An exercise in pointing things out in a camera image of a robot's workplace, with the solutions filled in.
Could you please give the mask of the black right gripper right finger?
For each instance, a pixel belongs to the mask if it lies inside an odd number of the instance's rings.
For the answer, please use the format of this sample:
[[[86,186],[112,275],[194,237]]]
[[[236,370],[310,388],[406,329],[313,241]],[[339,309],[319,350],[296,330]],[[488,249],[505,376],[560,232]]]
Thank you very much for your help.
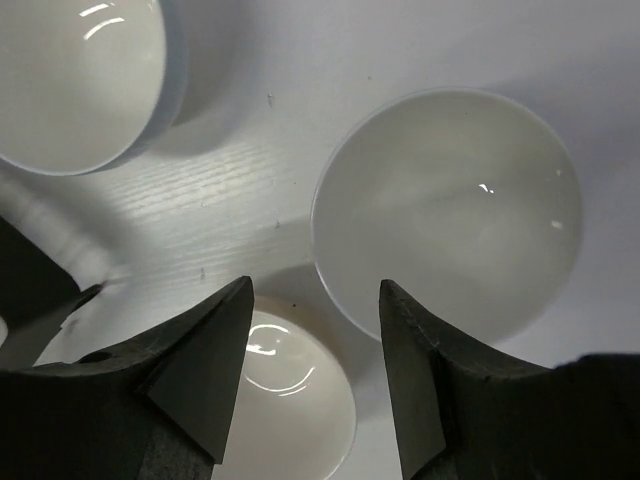
[[[391,280],[379,317],[406,479],[635,479],[639,358],[545,368],[496,350]]]

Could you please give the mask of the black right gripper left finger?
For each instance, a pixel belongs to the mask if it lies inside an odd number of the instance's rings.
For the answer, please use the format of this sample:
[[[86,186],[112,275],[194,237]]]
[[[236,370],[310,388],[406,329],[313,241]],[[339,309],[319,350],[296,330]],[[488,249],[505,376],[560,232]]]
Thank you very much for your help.
[[[5,479],[208,479],[221,464],[252,321],[242,276],[72,363],[1,373]]]

